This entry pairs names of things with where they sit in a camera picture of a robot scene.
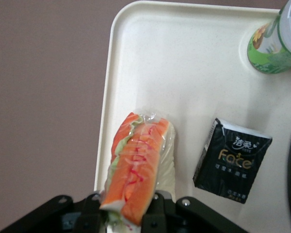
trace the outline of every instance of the white tray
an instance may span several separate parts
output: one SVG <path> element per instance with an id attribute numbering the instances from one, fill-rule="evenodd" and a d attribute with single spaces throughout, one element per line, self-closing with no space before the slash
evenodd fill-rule
<path id="1" fill-rule="evenodd" d="M 287 156 L 291 70 L 256 71 L 246 47 L 278 10 L 137 1 L 111 30 L 95 190 L 102 190 L 113 137 L 135 109 L 175 126 L 176 196 L 193 196 L 249 232 L 291 232 Z M 193 174 L 216 117 L 271 135 L 246 204 L 197 189 Z"/>

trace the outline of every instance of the plastic wrap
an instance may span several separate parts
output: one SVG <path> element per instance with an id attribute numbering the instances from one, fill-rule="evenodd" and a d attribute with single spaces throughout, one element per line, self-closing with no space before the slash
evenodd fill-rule
<path id="1" fill-rule="evenodd" d="M 130 113 L 114 136 L 100 208 L 115 232 L 139 232 L 155 190 L 175 199 L 173 125 L 155 113 Z"/>

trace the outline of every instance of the wrapped sandwich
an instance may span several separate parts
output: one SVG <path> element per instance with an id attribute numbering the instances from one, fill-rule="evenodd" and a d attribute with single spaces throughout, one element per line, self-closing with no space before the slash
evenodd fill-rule
<path id="1" fill-rule="evenodd" d="M 138 232 L 156 189 L 175 198 L 174 138 L 173 125 L 156 114 L 126 117 L 113 140 L 100 206 L 110 225 Z"/>

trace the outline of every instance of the green label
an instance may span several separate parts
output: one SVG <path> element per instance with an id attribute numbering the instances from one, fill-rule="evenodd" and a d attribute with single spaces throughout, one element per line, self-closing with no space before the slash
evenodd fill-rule
<path id="1" fill-rule="evenodd" d="M 283 46 L 278 34 L 280 15 L 273 23 L 261 26 L 251 37 L 248 58 L 261 72 L 277 74 L 291 68 L 291 53 Z"/>

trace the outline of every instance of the gray wall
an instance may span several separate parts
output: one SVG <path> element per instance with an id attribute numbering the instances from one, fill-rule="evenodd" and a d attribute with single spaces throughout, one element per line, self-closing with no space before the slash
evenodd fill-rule
<path id="1" fill-rule="evenodd" d="M 129 2 L 0 0 L 0 230 L 56 195 L 93 191 L 110 28 Z"/>

